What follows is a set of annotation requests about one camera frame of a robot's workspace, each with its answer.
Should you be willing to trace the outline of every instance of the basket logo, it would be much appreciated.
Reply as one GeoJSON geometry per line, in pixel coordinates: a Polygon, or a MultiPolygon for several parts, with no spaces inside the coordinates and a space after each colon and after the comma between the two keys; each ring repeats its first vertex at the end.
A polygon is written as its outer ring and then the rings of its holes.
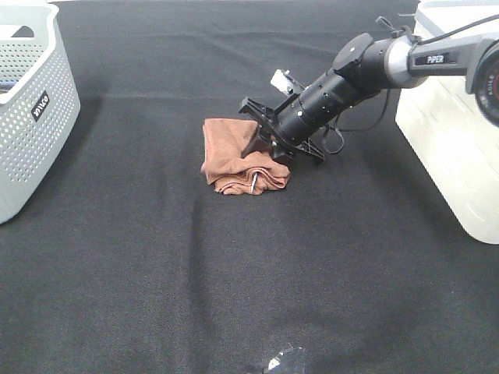
{"type": "Polygon", "coordinates": [[[41,115],[44,114],[48,103],[50,103],[50,98],[48,97],[47,91],[44,91],[37,103],[34,105],[33,109],[31,109],[31,114],[33,115],[35,122],[38,122],[41,115]]]}

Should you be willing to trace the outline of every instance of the folded towel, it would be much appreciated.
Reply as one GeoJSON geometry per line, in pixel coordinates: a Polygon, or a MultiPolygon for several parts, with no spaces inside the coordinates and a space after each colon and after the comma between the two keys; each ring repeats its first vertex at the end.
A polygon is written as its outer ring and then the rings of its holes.
{"type": "Polygon", "coordinates": [[[289,169],[272,160],[269,152],[253,152],[241,158],[251,140],[257,123],[227,118],[204,121],[204,162],[201,171],[215,191],[225,195],[249,193],[260,195],[264,190],[286,187],[289,169]]]}

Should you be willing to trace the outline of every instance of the black tablecloth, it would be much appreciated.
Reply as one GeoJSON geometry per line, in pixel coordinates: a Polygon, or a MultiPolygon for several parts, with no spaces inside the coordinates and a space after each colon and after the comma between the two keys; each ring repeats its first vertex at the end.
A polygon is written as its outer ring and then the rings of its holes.
{"type": "MultiPolygon", "coordinates": [[[[221,196],[204,118],[283,98],[415,0],[64,2],[82,110],[0,227],[0,372],[237,373],[288,344],[311,373],[499,368],[499,248],[460,227],[395,124],[346,135],[288,188],[221,196]]],[[[380,95],[342,125],[365,126],[380,95]]]]}

